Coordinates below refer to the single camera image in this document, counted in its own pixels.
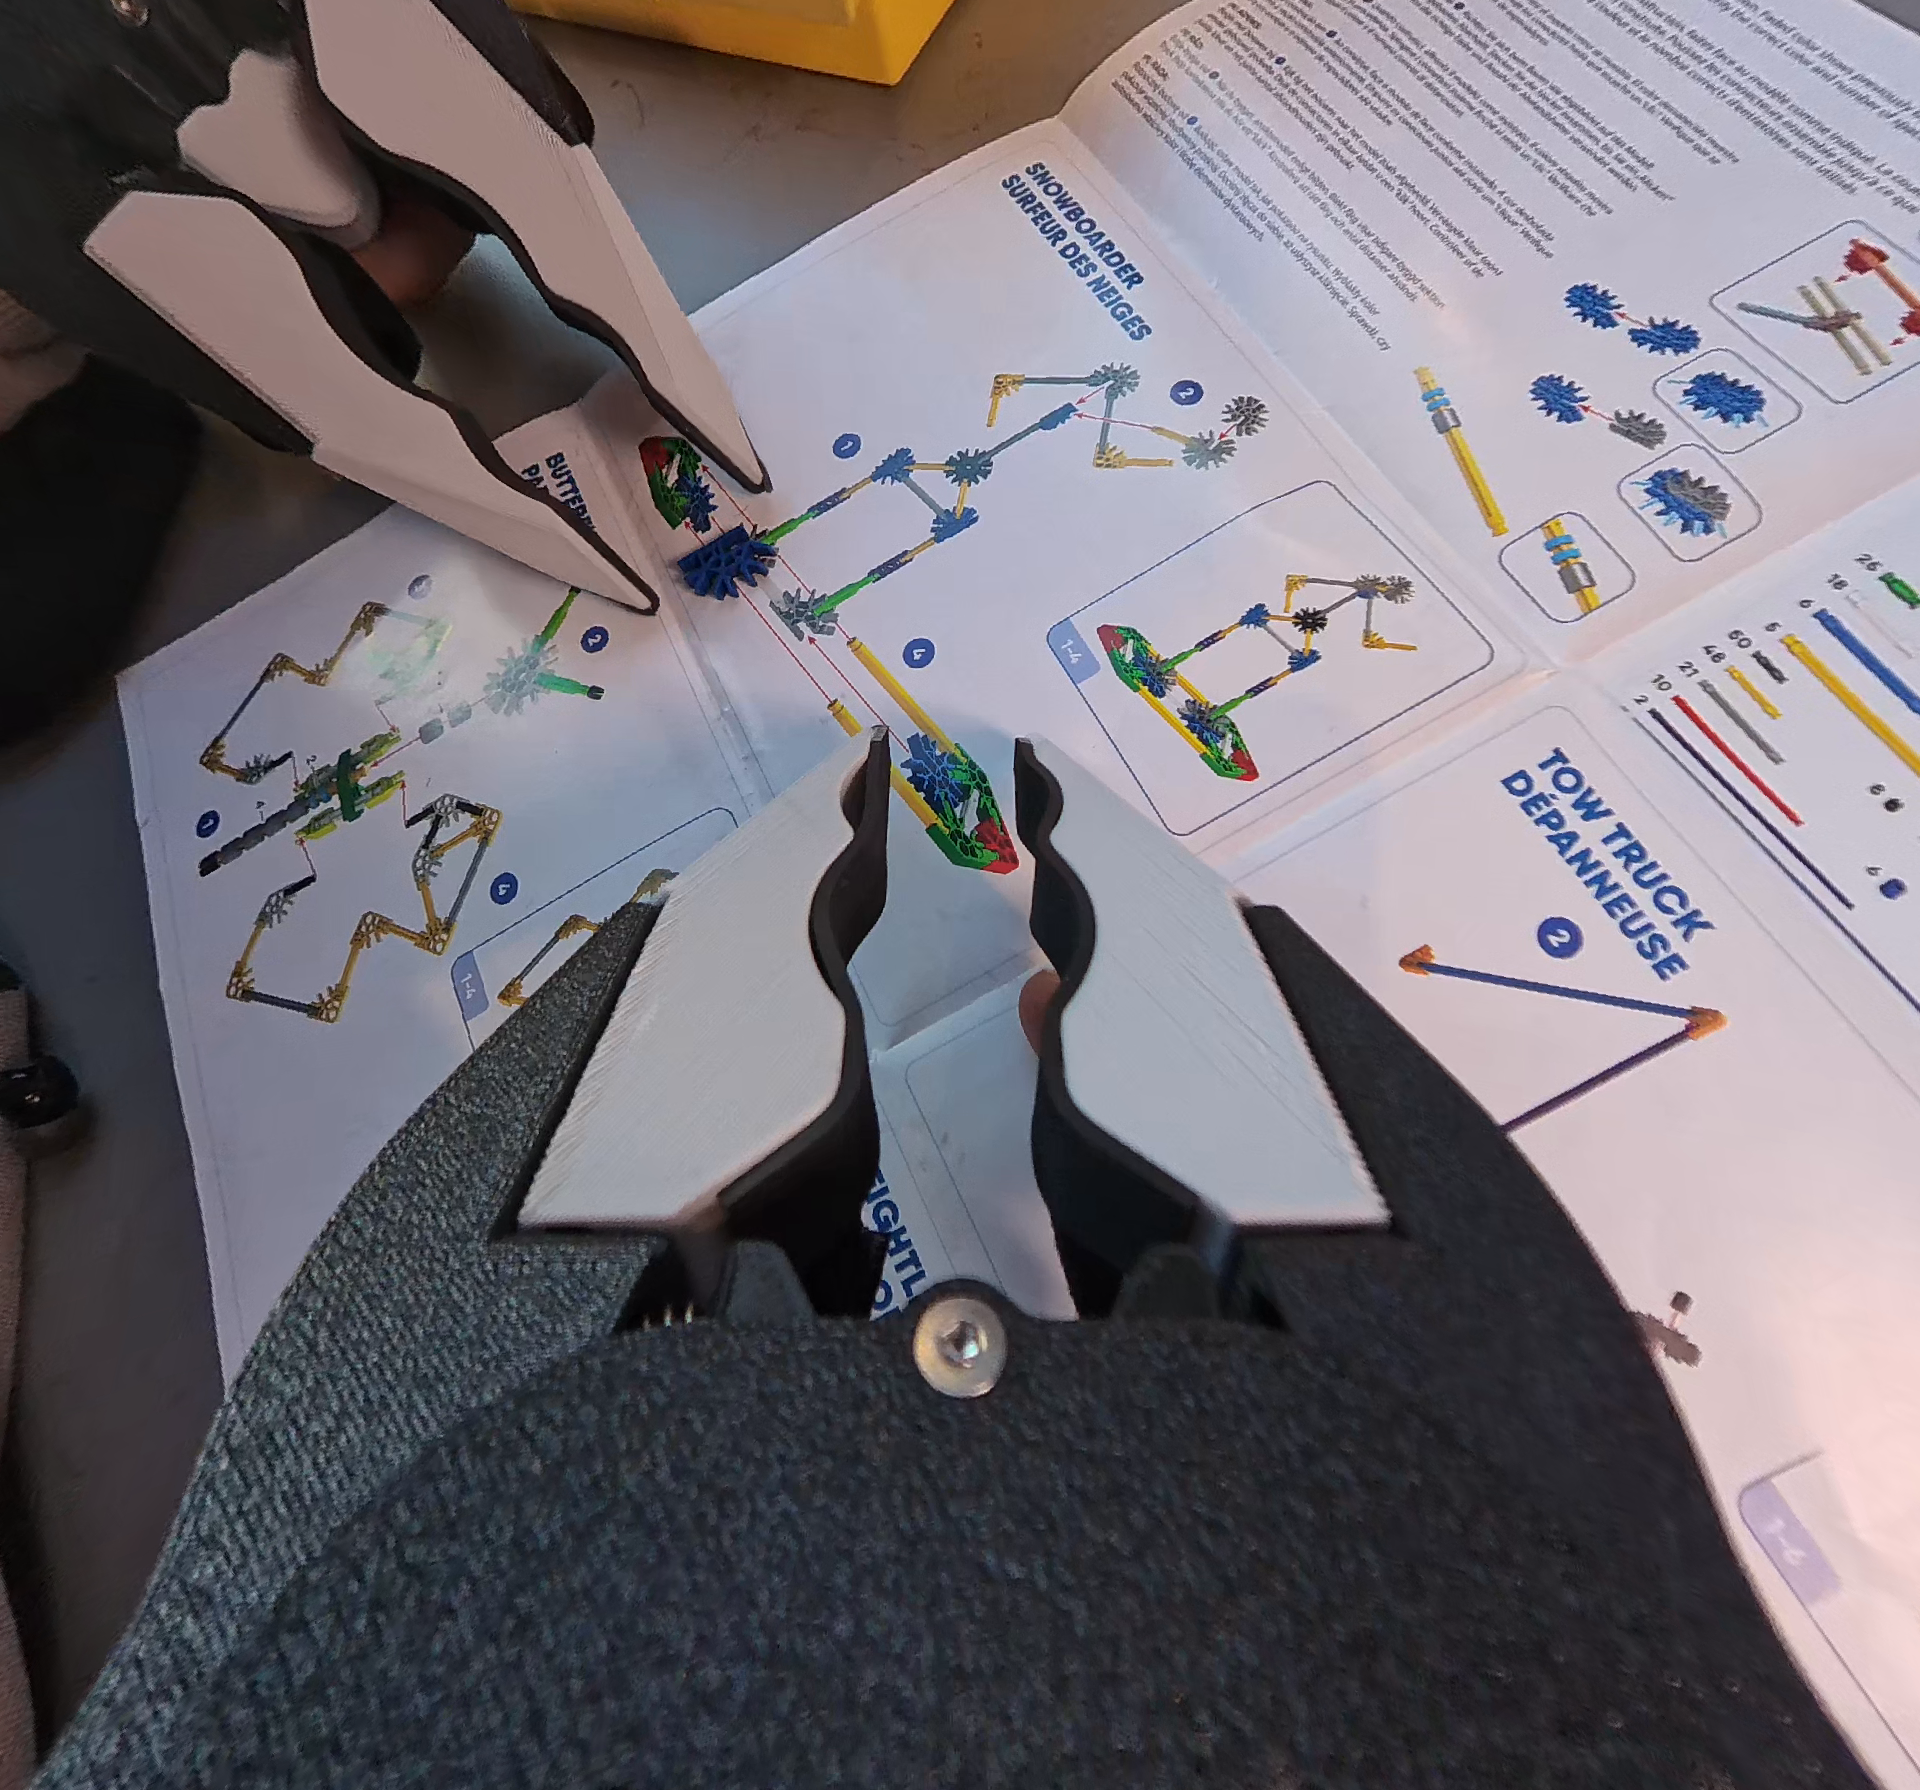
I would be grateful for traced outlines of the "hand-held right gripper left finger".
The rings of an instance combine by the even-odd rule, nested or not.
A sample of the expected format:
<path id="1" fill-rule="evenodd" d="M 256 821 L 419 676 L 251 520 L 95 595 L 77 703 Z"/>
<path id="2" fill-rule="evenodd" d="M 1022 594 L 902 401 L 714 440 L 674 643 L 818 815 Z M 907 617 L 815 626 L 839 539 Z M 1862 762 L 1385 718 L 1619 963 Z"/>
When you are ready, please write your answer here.
<path id="1" fill-rule="evenodd" d="M 695 1303 L 772 1244 L 812 1305 L 870 1305 L 879 1127 L 849 961 L 887 890 L 890 760 L 851 736 L 669 888 L 569 1063 L 517 1213 L 540 1246 L 662 1234 Z"/>

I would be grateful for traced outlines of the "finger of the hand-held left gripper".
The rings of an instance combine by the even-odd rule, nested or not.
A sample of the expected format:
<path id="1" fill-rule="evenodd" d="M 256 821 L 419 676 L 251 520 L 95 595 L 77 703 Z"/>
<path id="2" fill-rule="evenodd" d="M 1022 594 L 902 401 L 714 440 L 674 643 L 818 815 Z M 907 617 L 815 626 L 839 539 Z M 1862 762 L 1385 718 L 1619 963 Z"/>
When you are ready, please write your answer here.
<path id="1" fill-rule="evenodd" d="M 587 141 L 564 138 L 430 0 L 297 0 L 306 58 L 246 51 L 180 155 L 272 211 L 347 237 L 348 140 L 463 200 L 546 307 L 632 370 L 660 415 L 762 493 L 732 390 L 632 231 Z"/>
<path id="2" fill-rule="evenodd" d="M 562 584 L 660 594 L 376 341 L 348 258 L 224 190 L 131 190 L 85 241 L 156 317 L 292 424 L 332 471 Z"/>

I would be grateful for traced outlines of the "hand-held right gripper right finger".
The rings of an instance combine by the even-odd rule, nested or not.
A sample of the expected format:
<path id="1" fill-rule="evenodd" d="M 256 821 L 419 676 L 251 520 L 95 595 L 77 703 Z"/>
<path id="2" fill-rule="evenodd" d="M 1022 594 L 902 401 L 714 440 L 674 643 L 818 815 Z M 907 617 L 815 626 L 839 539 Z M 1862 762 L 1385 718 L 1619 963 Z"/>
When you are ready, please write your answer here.
<path id="1" fill-rule="evenodd" d="M 1228 1290 L 1250 1232 L 1387 1225 L 1324 1072 L 1224 879 L 1066 751 L 1017 743 L 1043 1014 L 1032 1160 L 1083 1318 L 1157 1249 L 1176 1298 Z"/>

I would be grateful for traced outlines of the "blue plastic connector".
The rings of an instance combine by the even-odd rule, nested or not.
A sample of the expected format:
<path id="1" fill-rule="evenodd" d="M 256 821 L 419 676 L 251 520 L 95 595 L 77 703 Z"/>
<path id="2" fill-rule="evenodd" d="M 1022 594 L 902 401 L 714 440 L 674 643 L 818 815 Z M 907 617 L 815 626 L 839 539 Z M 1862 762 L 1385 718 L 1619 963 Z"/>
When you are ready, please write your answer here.
<path id="1" fill-rule="evenodd" d="M 748 524 L 714 530 L 677 558 L 684 589 L 695 597 L 730 600 L 762 580 L 777 563 L 777 544 Z"/>

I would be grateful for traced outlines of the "white instruction sheet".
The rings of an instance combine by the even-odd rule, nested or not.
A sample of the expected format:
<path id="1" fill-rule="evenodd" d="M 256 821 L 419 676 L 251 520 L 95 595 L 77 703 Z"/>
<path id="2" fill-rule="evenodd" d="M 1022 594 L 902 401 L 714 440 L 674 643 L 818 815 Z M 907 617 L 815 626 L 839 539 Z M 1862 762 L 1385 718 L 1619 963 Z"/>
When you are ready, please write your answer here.
<path id="1" fill-rule="evenodd" d="M 1195 0 L 122 682 L 230 1382 L 111 1782 L 1915 1786 L 1915 39 Z M 677 558 L 748 524 L 730 600 Z M 517 1213 L 851 736 L 870 1305 Z M 1077 1314 L 1017 743 L 1213 866 L 1387 1225 Z"/>

